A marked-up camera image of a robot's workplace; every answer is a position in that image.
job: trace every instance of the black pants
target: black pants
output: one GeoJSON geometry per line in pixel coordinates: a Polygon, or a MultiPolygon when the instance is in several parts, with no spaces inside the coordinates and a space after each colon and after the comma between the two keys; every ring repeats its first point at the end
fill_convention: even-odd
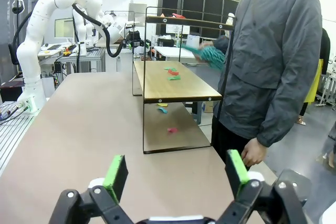
{"type": "Polygon", "coordinates": [[[306,109],[308,107],[308,102],[305,102],[302,106],[301,112],[300,112],[300,116],[304,116],[306,109]]]}
{"type": "Polygon", "coordinates": [[[250,141],[250,139],[243,138],[236,135],[235,133],[229,131],[221,123],[218,122],[218,137],[215,137],[215,125],[217,123],[217,118],[212,118],[212,139],[211,144],[216,152],[219,154],[223,162],[226,162],[226,151],[227,150],[238,150],[241,155],[245,145],[250,141]]]}

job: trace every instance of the pink object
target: pink object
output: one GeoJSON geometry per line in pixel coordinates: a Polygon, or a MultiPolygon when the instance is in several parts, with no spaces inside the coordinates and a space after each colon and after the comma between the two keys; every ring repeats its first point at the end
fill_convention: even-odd
{"type": "Polygon", "coordinates": [[[176,133],[179,130],[177,128],[168,128],[167,131],[170,132],[170,133],[176,133]]]}
{"type": "Polygon", "coordinates": [[[171,69],[168,70],[168,73],[170,73],[170,74],[172,74],[172,75],[174,75],[174,76],[178,76],[178,75],[179,75],[179,72],[174,72],[174,71],[172,71],[171,69]]]}

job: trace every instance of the jacket sleeve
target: jacket sleeve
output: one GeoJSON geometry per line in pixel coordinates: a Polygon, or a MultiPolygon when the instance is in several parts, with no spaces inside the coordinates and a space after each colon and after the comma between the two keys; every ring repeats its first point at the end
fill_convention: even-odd
{"type": "Polygon", "coordinates": [[[317,72],[322,37],[319,0],[296,0],[282,38],[284,71],[257,140],[269,147],[293,127],[317,72]]]}
{"type": "Polygon", "coordinates": [[[222,51],[223,54],[226,54],[228,46],[229,46],[229,39],[225,35],[220,36],[218,39],[214,41],[214,47],[222,51]]]}

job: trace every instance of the person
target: person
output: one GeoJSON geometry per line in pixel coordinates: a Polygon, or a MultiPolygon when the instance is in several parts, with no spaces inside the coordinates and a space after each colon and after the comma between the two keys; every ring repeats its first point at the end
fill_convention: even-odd
{"type": "Polygon", "coordinates": [[[329,166],[331,168],[335,168],[335,166],[334,166],[335,154],[336,154],[336,142],[334,144],[334,149],[329,154],[329,166]]]}
{"type": "Polygon", "coordinates": [[[212,146],[224,162],[235,149],[247,167],[259,164],[293,127],[316,75],[321,36],[319,0],[240,0],[223,106],[214,106],[212,146]]]}
{"type": "Polygon", "coordinates": [[[321,39],[321,50],[320,50],[320,62],[318,66],[318,71],[316,73],[313,85],[311,86],[309,93],[306,97],[306,100],[304,101],[304,104],[302,106],[298,120],[296,121],[296,123],[298,124],[306,125],[306,123],[303,121],[303,116],[306,113],[308,104],[315,101],[315,96],[316,96],[317,89],[319,86],[321,74],[327,74],[329,57],[330,57],[330,38],[328,36],[327,31],[323,28],[322,29],[322,39],[321,39]]]}

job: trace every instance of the black hose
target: black hose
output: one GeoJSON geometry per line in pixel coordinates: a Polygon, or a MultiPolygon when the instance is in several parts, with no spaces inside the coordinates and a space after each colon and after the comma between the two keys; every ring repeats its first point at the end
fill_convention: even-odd
{"type": "Polygon", "coordinates": [[[22,20],[21,24],[17,27],[16,32],[14,34],[14,38],[11,44],[8,44],[9,47],[9,53],[10,53],[10,58],[12,59],[12,63],[14,65],[19,65],[19,62],[17,60],[17,56],[16,56],[16,51],[17,51],[17,47],[18,45],[16,44],[17,42],[17,38],[18,35],[20,33],[20,31],[22,30],[23,26],[27,23],[27,21],[29,20],[29,18],[31,17],[31,15],[33,14],[33,10],[31,10],[27,16],[22,20]]]}
{"type": "Polygon", "coordinates": [[[106,37],[106,49],[107,49],[107,53],[110,57],[112,58],[115,58],[117,57],[120,52],[121,52],[121,49],[122,49],[122,42],[120,42],[120,45],[117,49],[117,51],[113,54],[111,52],[111,49],[110,49],[110,34],[109,34],[109,31],[107,30],[107,28],[105,27],[105,25],[97,20],[95,20],[94,18],[91,18],[90,16],[86,15],[85,13],[83,13],[78,7],[76,4],[73,4],[72,5],[73,9],[80,15],[82,16],[83,18],[85,18],[86,20],[90,21],[91,23],[97,25],[97,26],[101,26],[102,29],[103,29],[103,32],[105,34],[105,37],[106,37]]]}
{"type": "Polygon", "coordinates": [[[14,119],[18,118],[23,112],[25,112],[25,111],[28,110],[28,109],[29,109],[29,107],[25,107],[25,108],[20,112],[19,115],[15,116],[15,117],[13,117],[13,118],[11,118],[11,119],[5,121],[5,122],[0,123],[0,125],[3,125],[3,124],[5,124],[5,123],[7,123],[7,122],[9,122],[9,121],[11,121],[11,120],[14,120],[14,119]]]}
{"type": "Polygon", "coordinates": [[[73,69],[75,73],[79,73],[79,57],[80,57],[80,41],[77,35],[77,31],[76,31],[76,24],[75,24],[75,19],[72,16],[72,24],[73,24],[73,32],[75,33],[75,38],[77,40],[77,44],[78,44],[78,54],[77,54],[77,59],[76,59],[76,69],[73,69]]]}

